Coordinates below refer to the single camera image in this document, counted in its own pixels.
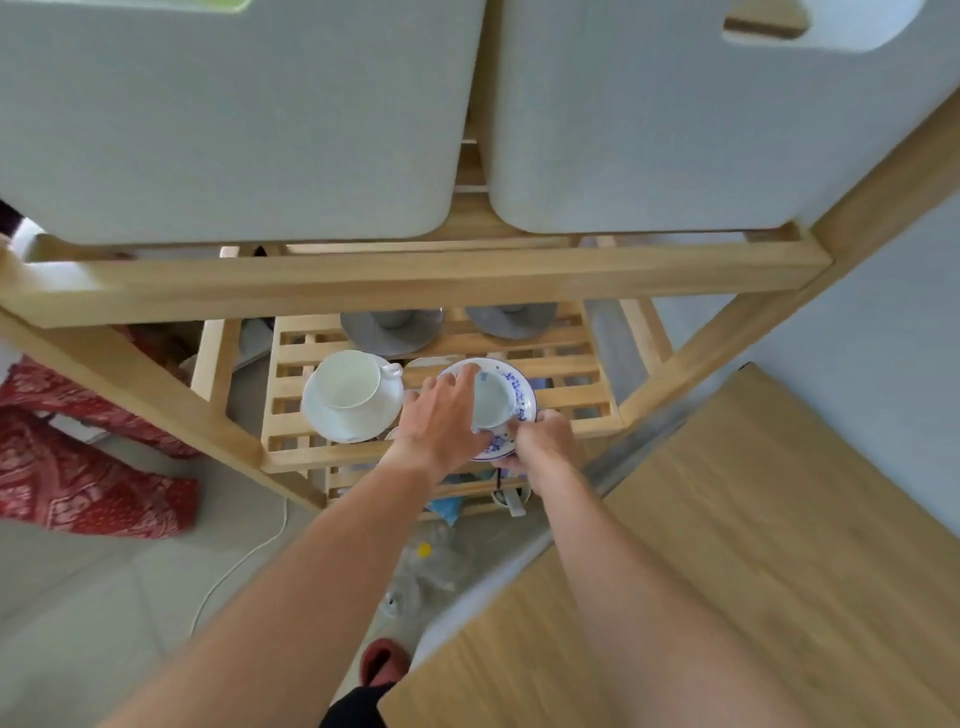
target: blue and white saucer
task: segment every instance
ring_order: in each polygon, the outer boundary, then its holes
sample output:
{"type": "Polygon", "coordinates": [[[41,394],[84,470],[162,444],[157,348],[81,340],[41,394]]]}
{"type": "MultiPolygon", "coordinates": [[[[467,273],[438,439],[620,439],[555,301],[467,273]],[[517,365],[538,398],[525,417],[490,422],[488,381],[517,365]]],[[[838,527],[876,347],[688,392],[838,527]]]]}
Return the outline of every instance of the blue and white saucer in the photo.
{"type": "MultiPolygon", "coordinates": [[[[486,356],[477,356],[472,359],[464,359],[456,364],[447,367],[441,372],[441,375],[451,372],[456,375],[467,364],[476,364],[481,372],[496,374],[504,377],[514,390],[516,403],[514,405],[513,417],[521,422],[533,422],[537,418],[537,397],[534,394],[534,388],[530,386],[527,377],[522,375],[516,367],[510,366],[505,361],[499,359],[490,359],[486,356]]],[[[476,462],[490,462],[501,457],[514,454],[516,445],[514,438],[510,436],[506,425],[500,425],[492,430],[493,441],[490,446],[473,458],[476,462]]]]}

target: hand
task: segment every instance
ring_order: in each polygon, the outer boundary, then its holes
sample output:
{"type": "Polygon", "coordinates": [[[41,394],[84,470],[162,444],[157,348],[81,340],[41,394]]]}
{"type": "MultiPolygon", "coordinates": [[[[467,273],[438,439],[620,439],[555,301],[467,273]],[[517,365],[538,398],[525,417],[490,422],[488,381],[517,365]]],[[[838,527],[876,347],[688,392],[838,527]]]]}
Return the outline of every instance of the hand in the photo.
{"type": "Polygon", "coordinates": [[[491,432],[473,432],[473,381],[480,367],[430,377],[419,394],[407,392],[394,444],[384,460],[425,469],[434,484],[483,452],[491,432]]]}
{"type": "Polygon", "coordinates": [[[509,422],[516,453],[494,462],[511,473],[529,473],[530,485],[541,496],[540,476],[556,466],[576,468],[577,441],[570,420],[555,409],[542,409],[537,421],[509,422]]]}

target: forearm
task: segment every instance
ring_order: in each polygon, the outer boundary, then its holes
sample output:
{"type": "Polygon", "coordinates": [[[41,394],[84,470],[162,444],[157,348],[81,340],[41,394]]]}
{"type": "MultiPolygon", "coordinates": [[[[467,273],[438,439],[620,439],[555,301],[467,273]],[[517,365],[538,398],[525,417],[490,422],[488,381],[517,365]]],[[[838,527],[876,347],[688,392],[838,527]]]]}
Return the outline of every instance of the forearm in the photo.
{"type": "Polygon", "coordinates": [[[541,491],[570,589],[630,724],[808,725],[753,650],[572,467],[548,476],[561,480],[541,491]]]}
{"type": "Polygon", "coordinates": [[[316,728],[439,478],[384,458],[107,726],[316,728]]]}

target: white storage bin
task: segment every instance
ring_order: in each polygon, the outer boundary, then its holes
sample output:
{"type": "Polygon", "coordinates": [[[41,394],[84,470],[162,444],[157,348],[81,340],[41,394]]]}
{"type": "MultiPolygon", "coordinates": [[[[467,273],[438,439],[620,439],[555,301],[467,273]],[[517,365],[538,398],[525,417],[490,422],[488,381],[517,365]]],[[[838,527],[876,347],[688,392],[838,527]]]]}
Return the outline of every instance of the white storage bin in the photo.
{"type": "Polygon", "coordinates": [[[0,0],[0,198],[76,243],[408,237],[483,0],[0,0]]]}
{"type": "Polygon", "coordinates": [[[725,34],[733,6],[492,0],[471,108],[496,212],[535,232],[778,226],[960,83],[956,0],[805,0],[795,39],[725,34]]]}

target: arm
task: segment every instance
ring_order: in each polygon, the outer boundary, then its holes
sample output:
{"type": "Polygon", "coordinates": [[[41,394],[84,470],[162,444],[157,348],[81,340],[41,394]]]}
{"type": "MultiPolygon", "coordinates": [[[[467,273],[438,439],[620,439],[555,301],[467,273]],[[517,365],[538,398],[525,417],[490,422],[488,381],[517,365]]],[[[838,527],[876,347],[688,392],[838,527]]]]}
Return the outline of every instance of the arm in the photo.
{"type": "Polygon", "coordinates": [[[542,497],[605,683],[645,728],[812,726],[733,628],[593,493],[571,460],[570,423],[520,425],[518,461],[542,497]]]}
{"type": "Polygon", "coordinates": [[[473,378],[408,394],[380,463],[105,726],[316,728],[430,492],[489,443],[470,432],[473,378]]]}

